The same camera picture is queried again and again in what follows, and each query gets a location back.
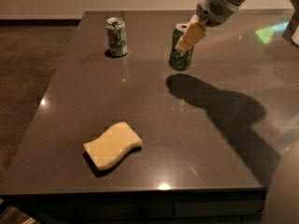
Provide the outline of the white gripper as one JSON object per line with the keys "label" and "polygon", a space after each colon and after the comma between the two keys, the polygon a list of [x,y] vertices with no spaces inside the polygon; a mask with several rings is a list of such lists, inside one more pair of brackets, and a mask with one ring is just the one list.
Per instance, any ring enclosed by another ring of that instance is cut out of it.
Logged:
{"label": "white gripper", "polygon": [[238,5],[228,0],[199,0],[196,15],[179,38],[175,50],[183,54],[206,36],[206,26],[215,27],[225,23],[237,10]]}

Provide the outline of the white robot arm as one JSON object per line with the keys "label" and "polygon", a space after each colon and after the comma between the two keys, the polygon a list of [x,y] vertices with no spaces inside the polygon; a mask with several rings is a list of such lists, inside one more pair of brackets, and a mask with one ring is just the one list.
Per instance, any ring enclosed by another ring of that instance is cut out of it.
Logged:
{"label": "white robot arm", "polygon": [[178,40],[175,50],[183,54],[206,36],[208,27],[225,23],[246,0],[199,0],[187,30]]}

